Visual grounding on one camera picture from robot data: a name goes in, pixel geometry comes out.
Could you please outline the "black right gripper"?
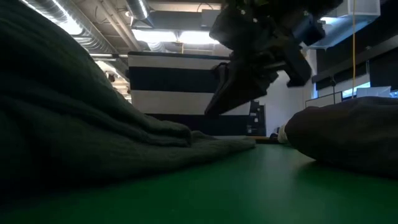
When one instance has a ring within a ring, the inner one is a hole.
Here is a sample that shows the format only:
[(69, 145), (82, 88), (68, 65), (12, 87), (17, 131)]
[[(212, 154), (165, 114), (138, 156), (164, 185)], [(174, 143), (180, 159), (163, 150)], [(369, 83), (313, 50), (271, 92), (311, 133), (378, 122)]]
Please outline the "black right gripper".
[(210, 37), (232, 50), (229, 63), (212, 68), (219, 81), (205, 115), (217, 116), (267, 95), (283, 70), (288, 87), (304, 86), (312, 69), (301, 53), (311, 29), (311, 15), (293, 12), (257, 13), (249, 7), (228, 6), (216, 18)]

